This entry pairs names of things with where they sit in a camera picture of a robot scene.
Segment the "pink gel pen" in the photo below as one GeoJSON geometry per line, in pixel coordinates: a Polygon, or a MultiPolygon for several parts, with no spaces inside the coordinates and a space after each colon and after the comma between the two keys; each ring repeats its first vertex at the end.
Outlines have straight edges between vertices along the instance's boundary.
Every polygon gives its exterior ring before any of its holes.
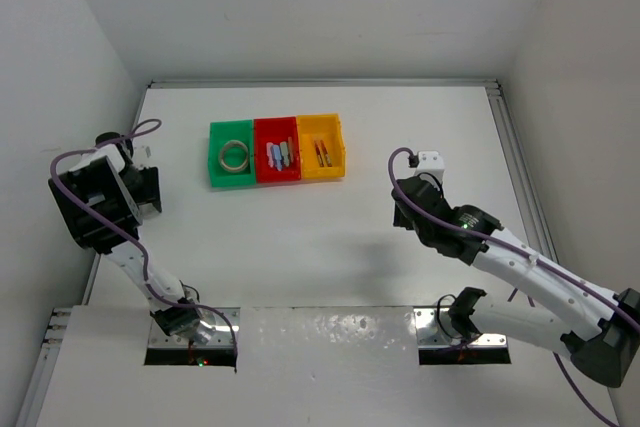
{"type": "Polygon", "coordinates": [[[317,162],[320,168],[325,167],[324,165],[324,157],[323,157],[323,153],[321,150],[321,146],[319,144],[319,142],[317,140],[314,140],[314,148],[315,148],[315,153],[316,153],[316,158],[317,158],[317,162]]]}

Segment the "orange pen cap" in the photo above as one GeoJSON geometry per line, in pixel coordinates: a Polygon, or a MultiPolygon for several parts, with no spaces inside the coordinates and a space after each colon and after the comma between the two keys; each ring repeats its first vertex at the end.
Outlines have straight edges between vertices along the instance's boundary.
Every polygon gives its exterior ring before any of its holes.
{"type": "Polygon", "coordinates": [[[293,138],[291,136],[287,138],[287,149],[288,149],[287,155],[289,160],[289,166],[293,167],[295,164],[295,149],[294,149],[293,138]]]}

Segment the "red gel pen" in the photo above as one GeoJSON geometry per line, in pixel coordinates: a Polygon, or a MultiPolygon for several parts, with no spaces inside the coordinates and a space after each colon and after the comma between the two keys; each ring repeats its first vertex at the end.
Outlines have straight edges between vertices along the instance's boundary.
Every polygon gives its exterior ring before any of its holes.
{"type": "Polygon", "coordinates": [[[323,152],[323,155],[324,155],[324,158],[325,158],[326,166],[327,167],[333,167],[332,159],[331,159],[330,153],[328,151],[328,148],[327,148],[324,140],[321,140],[320,144],[321,144],[322,152],[323,152]]]}

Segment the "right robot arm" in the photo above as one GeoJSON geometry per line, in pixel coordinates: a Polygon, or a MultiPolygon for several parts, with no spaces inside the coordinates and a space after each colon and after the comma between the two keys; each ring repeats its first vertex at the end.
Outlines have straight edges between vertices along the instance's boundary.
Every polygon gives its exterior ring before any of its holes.
{"type": "Polygon", "coordinates": [[[466,287],[446,311],[454,335],[501,333],[570,360],[596,383],[618,388],[639,350],[639,293],[588,282],[525,246],[483,210],[452,207],[442,189],[419,176],[396,180],[394,224],[414,231],[444,257],[491,274],[532,298],[510,307],[466,287]]]}

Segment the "beige masking tape roll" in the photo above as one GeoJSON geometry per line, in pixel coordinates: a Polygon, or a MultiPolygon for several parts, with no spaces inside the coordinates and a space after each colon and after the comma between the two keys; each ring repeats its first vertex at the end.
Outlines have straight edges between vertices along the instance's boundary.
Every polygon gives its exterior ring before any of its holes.
{"type": "Polygon", "coordinates": [[[231,173],[231,174],[240,173],[243,170],[245,170],[249,165],[249,148],[244,142],[237,139],[231,139],[227,141],[219,150],[218,163],[221,166],[221,168],[228,173],[231,173]],[[241,152],[244,153],[244,159],[240,164],[236,166],[229,165],[226,161],[226,154],[233,149],[239,149],[241,152]]]}

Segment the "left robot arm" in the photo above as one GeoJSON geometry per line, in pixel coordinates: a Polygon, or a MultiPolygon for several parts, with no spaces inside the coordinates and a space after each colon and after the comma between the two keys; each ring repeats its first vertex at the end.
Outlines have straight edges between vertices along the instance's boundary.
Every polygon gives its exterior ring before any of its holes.
{"type": "Polygon", "coordinates": [[[201,320],[193,295],[139,248],[145,211],[160,213],[162,204],[158,169],[136,166],[133,155],[131,139],[103,133],[69,170],[58,174],[51,166],[48,186],[76,244],[120,267],[165,335],[187,338],[201,320]]]}

